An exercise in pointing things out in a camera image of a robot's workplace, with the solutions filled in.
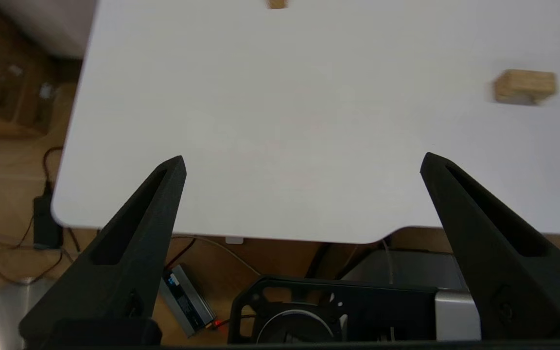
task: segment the power adapter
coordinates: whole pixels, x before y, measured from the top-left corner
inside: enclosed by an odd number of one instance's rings
[[[51,182],[45,183],[44,193],[34,198],[34,248],[59,249],[64,241],[62,226],[51,215]]]

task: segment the small wooden block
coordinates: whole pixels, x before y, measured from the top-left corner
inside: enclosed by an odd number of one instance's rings
[[[286,7],[286,0],[267,0],[270,9],[284,9]]]
[[[537,105],[556,92],[550,71],[507,69],[494,82],[494,98],[503,104]]]

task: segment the wooden floor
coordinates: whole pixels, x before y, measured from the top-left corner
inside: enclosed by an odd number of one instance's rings
[[[41,159],[44,151],[63,144],[70,117],[76,86],[69,84],[60,90],[55,102],[53,130],[38,140],[0,140],[0,238],[17,240],[23,235],[32,216],[32,200],[41,195],[44,176]],[[55,175],[60,155],[54,154],[49,166]],[[95,237],[94,230],[75,229],[83,247]],[[560,247],[560,236],[549,237]],[[219,243],[223,239],[215,238]],[[32,241],[30,233],[28,242]],[[451,247],[442,230],[429,228],[405,228],[393,235],[395,248],[451,252]],[[173,239],[168,259],[179,252],[189,239]],[[229,248],[264,274],[303,277],[313,259],[319,244],[313,242],[246,240],[243,245]],[[65,234],[65,247],[73,251],[70,237]],[[366,246],[348,244],[333,245],[321,269],[321,277],[331,277],[345,264],[350,255],[360,252]],[[0,249],[0,269],[11,279],[36,276],[50,264],[57,261],[58,252],[38,252],[35,250]],[[219,319],[227,319],[232,300],[247,288],[257,276],[224,250],[204,241],[196,241],[183,255],[180,263],[187,264],[191,275],[198,282],[200,292],[205,296]],[[49,273],[56,279],[70,265],[64,260]],[[0,279],[0,286],[5,284]],[[227,328],[217,331],[202,331],[187,339],[167,310],[161,297],[157,298],[154,319],[163,330],[163,343],[170,345],[225,344]]]

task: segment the cable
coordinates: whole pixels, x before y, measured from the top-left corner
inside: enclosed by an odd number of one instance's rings
[[[308,271],[304,276],[305,279],[313,279],[315,277],[318,268],[321,265],[321,261],[323,261],[323,258],[325,257],[325,253],[330,250],[330,246],[332,246],[331,243],[321,243],[315,253],[315,256],[313,257],[313,261],[311,261],[311,265],[308,267]]]
[[[73,232],[73,229],[70,228],[70,227],[67,227],[66,230],[68,230],[69,233],[70,233],[70,237],[73,240],[73,244],[75,245],[75,249],[77,250],[77,253],[81,253],[82,248],[79,246],[79,241],[77,241],[77,237],[75,236],[75,232]]]
[[[384,249],[386,250],[386,259],[388,260],[388,283],[393,284],[393,259],[390,257],[386,239],[382,239],[382,243],[384,244]]]
[[[196,242],[196,239],[192,239],[191,242],[189,242],[189,244],[183,249],[181,250],[175,257],[173,257],[173,259],[171,259],[171,261],[169,261],[167,264],[165,264],[165,270],[169,270],[172,266],[172,264],[178,260],[178,258],[182,257],[183,254],[185,252],[187,252],[187,250],[189,250],[189,248],[191,248],[193,246],[193,244]]]
[[[11,250],[21,248],[21,246],[23,246],[23,242],[25,241],[25,238],[27,238],[27,234],[29,233],[29,229],[32,227],[33,222],[34,222],[34,217],[31,217],[31,219],[29,219],[29,224],[27,225],[27,229],[25,230],[25,233],[23,233],[23,237],[21,237],[20,241],[17,244],[9,244],[0,241],[0,246],[3,246],[4,248],[11,249]]]
[[[252,272],[256,273],[256,275],[261,275],[260,272],[258,272],[256,270],[256,268],[253,268],[250,264],[246,263],[243,259],[241,259],[239,257],[239,255],[236,255],[235,252],[233,252],[232,250],[226,248],[226,246],[223,246],[219,243],[217,243],[216,241],[212,241],[211,239],[205,238],[205,237],[195,237],[195,236],[191,236],[191,235],[174,235],[173,238],[191,238],[191,239],[199,239],[201,241],[205,241],[207,243],[211,243],[213,245],[219,246],[220,248],[226,250],[230,255],[232,255],[233,257],[235,257],[235,259],[237,259],[238,261],[240,261],[242,264],[244,264],[245,266],[247,266],[247,268],[249,268],[250,270],[252,270]]]
[[[244,318],[254,318],[256,317],[256,315],[242,315],[241,319]],[[230,319],[225,319],[224,321],[220,322],[220,323],[212,323],[211,327],[209,327],[210,330],[217,330],[218,328],[224,326],[225,324],[229,323]]]
[[[51,270],[53,270],[56,266],[58,266],[58,264],[60,264],[60,262],[62,261],[63,256],[64,256],[64,253],[62,252],[62,250],[60,250],[60,258],[57,260],[57,262],[55,262],[53,265],[51,265],[51,267],[47,268],[47,270],[44,270],[37,277],[33,277],[33,279],[29,280],[28,282],[19,282],[19,281],[15,281],[13,279],[10,279],[8,276],[4,275],[4,273],[2,273],[1,271],[0,271],[0,279],[6,281],[8,283],[11,283],[11,284],[16,284],[18,286],[29,286],[31,284],[34,284],[34,283],[40,281],[43,277],[45,277],[45,275],[47,273],[51,272]]]
[[[51,182],[51,175],[49,175],[49,168],[47,168],[47,160],[49,159],[49,155],[56,151],[62,151],[64,149],[63,146],[51,147],[45,151],[44,155],[42,155],[42,171],[45,173],[45,181],[53,190],[53,183]]]

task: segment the white wall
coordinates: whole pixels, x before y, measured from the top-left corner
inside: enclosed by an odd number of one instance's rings
[[[83,58],[96,0],[0,0],[0,9],[48,53]]]

